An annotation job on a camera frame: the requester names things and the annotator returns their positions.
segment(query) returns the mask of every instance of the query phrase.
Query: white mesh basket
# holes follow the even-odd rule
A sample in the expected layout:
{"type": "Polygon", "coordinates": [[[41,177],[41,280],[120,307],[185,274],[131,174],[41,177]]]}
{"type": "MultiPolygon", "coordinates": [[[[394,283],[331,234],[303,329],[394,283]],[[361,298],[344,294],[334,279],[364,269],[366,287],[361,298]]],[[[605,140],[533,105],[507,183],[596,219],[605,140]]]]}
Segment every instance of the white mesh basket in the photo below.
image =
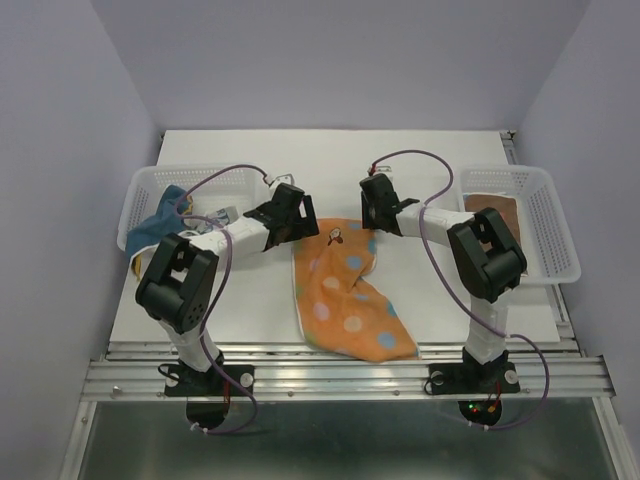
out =
{"type": "MultiPolygon", "coordinates": [[[[169,185],[188,190],[226,166],[180,165],[138,170],[131,179],[122,208],[118,224],[118,247],[124,250],[127,233],[156,212],[160,197],[169,185]]],[[[268,189],[257,172],[248,169],[231,170],[193,193],[194,213],[204,214],[233,205],[242,214],[266,200],[267,196],[268,189]]]]}
{"type": "Polygon", "coordinates": [[[522,284],[572,283],[580,278],[571,232],[551,176],[539,168],[480,166],[461,170],[456,181],[458,206],[473,193],[515,198],[520,241],[527,257],[527,275],[522,284]]]}

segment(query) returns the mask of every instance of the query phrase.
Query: white enclosure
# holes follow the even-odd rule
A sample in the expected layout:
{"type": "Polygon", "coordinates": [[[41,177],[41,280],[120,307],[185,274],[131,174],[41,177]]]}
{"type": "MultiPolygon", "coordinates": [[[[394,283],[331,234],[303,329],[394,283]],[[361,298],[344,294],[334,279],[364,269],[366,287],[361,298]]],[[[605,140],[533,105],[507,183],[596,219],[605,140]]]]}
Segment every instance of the white enclosure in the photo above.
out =
{"type": "Polygon", "coordinates": [[[167,129],[517,130],[583,267],[563,290],[578,339],[640,451],[639,22],[634,0],[2,2],[3,478],[58,478],[122,292],[127,186],[167,129]]]}
{"type": "MultiPolygon", "coordinates": [[[[360,216],[358,181],[371,161],[404,145],[432,148],[456,171],[477,163],[506,167],[506,156],[496,132],[345,132],[336,130],[232,130],[167,131],[158,165],[207,164],[243,159],[273,175],[292,173],[296,184],[313,197],[318,218],[360,216]]],[[[394,185],[400,195],[425,199],[446,184],[446,171],[432,159],[406,156],[393,162],[394,185]]],[[[457,208],[455,191],[438,199],[440,208],[457,208]]],[[[414,340],[419,343],[464,343],[469,319],[446,295],[429,266],[417,238],[377,235],[376,266],[367,282],[386,295],[396,307],[414,340]]],[[[538,264],[537,250],[523,245],[531,264],[538,264]]],[[[469,295],[457,279],[448,249],[434,246],[438,263],[457,294],[469,295]]],[[[128,272],[116,314],[112,342],[162,342],[164,330],[149,320],[135,303],[138,282],[128,272]]],[[[253,258],[236,260],[230,278],[208,326],[212,338],[224,343],[299,343],[291,269],[291,246],[281,245],[253,258]]],[[[539,342],[557,342],[556,316],[544,287],[517,289],[509,309],[508,328],[539,342]]]]}

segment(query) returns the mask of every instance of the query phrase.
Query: white table surface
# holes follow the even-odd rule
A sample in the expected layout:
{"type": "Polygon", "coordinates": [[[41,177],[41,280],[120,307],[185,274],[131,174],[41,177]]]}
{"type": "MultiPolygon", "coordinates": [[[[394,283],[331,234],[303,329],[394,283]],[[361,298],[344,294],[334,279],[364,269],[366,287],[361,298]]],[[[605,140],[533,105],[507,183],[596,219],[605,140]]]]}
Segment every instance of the white table surface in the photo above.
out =
{"type": "MultiPolygon", "coordinates": [[[[437,153],[454,171],[507,163],[498,132],[175,130],[165,135],[158,165],[243,162],[259,165],[273,175],[293,173],[296,185],[312,195],[318,218],[360,219],[358,182],[366,169],[376,158],[408,148],[437,153]]],[[[389,164],[401,199],[424,200],[447,180],[444,168],[427,157],[406,155],[389,164]]],[[[455,194],[449,192],[434,205],[456,209],[455,194]]],[[[377,239],[376,268],[366,280],[393,302],[414,339],[463,343],[469,319],[440,284],[420,239],[384,233],[377,234],[377,239]]],[[[434,251],[455,291],[468,302],[450,251],[438,245],[434,251]]],[[[167,341],[164,331],[135,303],[136,287],[135,277],[128,273],[111,341],[167,341]]],[[[513,300],[510,332],[538,342],[559,340],[556,317],[543,287],[521,286],[514,291],[513,300]]],[[[289,245],[234,260],[229,284],[208,329],[215,342],[304,342],[294,304],[289,245]]]]}

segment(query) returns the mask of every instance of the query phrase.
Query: lavender wall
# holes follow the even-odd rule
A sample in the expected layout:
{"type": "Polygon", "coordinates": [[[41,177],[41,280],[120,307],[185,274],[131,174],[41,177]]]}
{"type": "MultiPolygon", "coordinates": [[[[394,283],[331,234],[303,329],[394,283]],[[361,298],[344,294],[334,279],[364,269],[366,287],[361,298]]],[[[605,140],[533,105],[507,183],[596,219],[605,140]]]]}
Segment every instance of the lavender wall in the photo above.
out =
{"type": "Polygon", "coordinates": [[[0,2],[0,477],[57,478],[156,128],[87,0],[0,2]]]}
{"type": "Polygon", "coordinates": [[[582,264],[563,288],[582,347],[604,354],[619,420],[640,454],[640,2],[593,0],[518,133],[547,169],[582,264]]]}
{"type": "Polygon", "coordinates": [[[92,0],[165,128],[515,127],[588,0],[92,0]]]}

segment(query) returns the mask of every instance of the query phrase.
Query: polka dot towel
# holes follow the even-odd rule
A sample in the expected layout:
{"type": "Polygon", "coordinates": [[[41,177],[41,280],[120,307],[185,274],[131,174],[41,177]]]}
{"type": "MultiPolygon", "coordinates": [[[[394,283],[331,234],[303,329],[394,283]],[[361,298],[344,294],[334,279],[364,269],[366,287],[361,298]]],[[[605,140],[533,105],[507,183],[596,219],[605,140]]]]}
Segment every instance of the polka dot towel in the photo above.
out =
{"type": "Polygon", "coordinates": [[[362,279],[375,263],[372,231],[322,219],[320,234],[294,248],[295,295],[308,342],[371,362],[415,358],[417,345],[393,304],[362,279]]]}

